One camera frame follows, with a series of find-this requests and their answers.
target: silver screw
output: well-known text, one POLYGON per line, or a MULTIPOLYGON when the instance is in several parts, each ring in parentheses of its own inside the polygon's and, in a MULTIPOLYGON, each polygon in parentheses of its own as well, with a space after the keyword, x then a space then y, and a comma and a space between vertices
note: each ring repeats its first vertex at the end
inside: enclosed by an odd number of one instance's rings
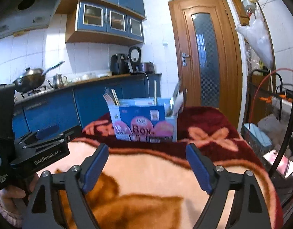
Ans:
POLYGON ((42 176, 47 177, 47 176, 49 176, 49 174, 50 174, 50 172, 46 170, 42 173, 42 176))
POLYGON ((246 175, 249 177, 252 177, 254 174, 252 173, 251 170, 246 171, 246 175))
POLYGON ((224 167, 220 165, 216 166, 215 168, 218 172, 222 172, 224 170, 224 167))
POLYGON ((80 169, 80 166, 78 166, 78 165, 74 165, 74 166, 71 167, 71 170, 72 170, 73 172, 76 172, 76 171, 78 171, 79 169, 80 169))

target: pan handle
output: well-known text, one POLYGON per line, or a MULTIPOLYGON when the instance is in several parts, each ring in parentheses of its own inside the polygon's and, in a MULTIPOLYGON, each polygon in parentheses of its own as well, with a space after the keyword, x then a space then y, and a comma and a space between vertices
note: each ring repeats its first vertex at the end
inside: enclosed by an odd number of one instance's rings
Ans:
POLYGON ((49 69, 45 70, 45 72, 43 73, 43 76, 45 76, 49 71, 59 67, 61 64, 65 63, 65 61, 61 61, 59 62, 58 64, 54 65, 54 66, 51 66, 49 69))

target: door lock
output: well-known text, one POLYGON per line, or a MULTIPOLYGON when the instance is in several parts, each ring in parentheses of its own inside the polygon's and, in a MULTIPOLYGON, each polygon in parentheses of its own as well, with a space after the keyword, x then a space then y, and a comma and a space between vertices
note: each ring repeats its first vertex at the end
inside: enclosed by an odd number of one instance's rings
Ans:
POLYGON ((187 66, 187 60, 186 58, 189 58, 190 55, 186 55, 184 52, 181 54, 182 56, 182 66, 187 66))

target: door glass panel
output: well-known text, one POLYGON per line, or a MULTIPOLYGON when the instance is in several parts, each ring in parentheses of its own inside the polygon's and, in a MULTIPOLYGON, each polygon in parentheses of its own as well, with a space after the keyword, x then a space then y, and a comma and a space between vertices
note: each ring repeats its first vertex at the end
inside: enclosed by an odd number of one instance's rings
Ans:
POLYGON ((218 46, 211 16, 207 13, 192 15, 199 55, 201 105, 219 107, 220 71, 218 46))
POLYGON ((124 15, 110 11, 110 28, 125 32, 124 15))
POLYGON ((132 34, 142 37, 141 23, 133 18, 130 18, 132 34))
POLYGON ((84 5, 83 23, 94 26, 103 26, 103 9, 97 6, 84 5))

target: checkered glass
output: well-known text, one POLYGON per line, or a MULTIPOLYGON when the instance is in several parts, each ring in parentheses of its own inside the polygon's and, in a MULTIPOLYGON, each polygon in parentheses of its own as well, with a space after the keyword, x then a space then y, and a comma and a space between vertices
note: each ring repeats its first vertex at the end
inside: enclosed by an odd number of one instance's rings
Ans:
POLYGON ((218 46, 210 14, 192 15, 199 55, 201 105, 218 108, 220 73, 218 46))

